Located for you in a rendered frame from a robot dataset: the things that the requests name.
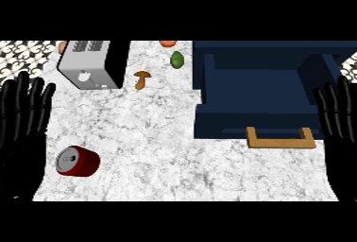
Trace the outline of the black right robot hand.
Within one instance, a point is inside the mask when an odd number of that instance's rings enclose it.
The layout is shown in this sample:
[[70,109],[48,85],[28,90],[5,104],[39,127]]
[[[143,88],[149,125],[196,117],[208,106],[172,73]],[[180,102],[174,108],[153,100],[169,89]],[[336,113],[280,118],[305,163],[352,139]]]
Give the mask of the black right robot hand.
[[357,83],[337,77],[314,89],[323,131],[326,176],[342,202],[357,201]]

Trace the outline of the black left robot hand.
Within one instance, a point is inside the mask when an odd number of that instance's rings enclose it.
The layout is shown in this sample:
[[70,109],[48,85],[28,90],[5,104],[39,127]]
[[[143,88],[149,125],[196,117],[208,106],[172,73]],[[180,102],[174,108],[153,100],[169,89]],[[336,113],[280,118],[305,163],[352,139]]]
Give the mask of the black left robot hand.
[[45,166],[45,132],[56,84],[20,71],[0,90],[0,202],[31,201]]

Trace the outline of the dark red can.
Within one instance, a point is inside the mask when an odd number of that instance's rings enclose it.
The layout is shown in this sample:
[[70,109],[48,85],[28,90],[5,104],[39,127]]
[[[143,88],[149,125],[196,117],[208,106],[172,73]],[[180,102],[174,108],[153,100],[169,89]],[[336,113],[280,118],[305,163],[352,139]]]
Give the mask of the dark red can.
[[56,158],[56,171],[63,176],[88,177],[98,165],[97,153],[78,146],[64,148]]

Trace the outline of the navy blue open drawer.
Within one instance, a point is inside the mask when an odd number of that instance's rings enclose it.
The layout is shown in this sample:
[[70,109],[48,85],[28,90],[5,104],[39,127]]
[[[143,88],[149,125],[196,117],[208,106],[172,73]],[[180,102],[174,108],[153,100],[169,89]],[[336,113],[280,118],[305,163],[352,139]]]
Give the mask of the navy blue open drawer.
[[193,137],[323,138],[312,90],[333,82],[357,41],[194,41],[191,87],[200,92]]

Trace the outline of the grey toaster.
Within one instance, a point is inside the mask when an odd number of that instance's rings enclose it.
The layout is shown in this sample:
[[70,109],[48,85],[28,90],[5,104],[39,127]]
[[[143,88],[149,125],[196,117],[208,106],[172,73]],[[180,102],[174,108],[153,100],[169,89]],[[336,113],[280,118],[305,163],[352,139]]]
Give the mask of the grey toaster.
[[69,41],[57,70],[79,90],[122,87],[129,41]]

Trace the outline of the brown mushroom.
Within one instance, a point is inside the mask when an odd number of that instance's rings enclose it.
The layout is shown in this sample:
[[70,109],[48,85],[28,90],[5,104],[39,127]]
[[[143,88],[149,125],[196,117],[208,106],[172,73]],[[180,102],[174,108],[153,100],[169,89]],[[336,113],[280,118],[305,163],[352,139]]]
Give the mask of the brown mushroom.
[[141,90],[144,87],[144,79],[150,77],[150,74],[146,71],[137,71],[134,76],[140,78],[135,83],[135,89]]

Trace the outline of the green avocado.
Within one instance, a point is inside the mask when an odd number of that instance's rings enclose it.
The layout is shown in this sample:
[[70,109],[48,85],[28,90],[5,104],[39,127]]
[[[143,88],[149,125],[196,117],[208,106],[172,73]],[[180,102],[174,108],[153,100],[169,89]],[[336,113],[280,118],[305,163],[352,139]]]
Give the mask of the green avocado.
[[178,51],[174,51],[169,57],[171,67],[178,69],[184,65],[184,56]]

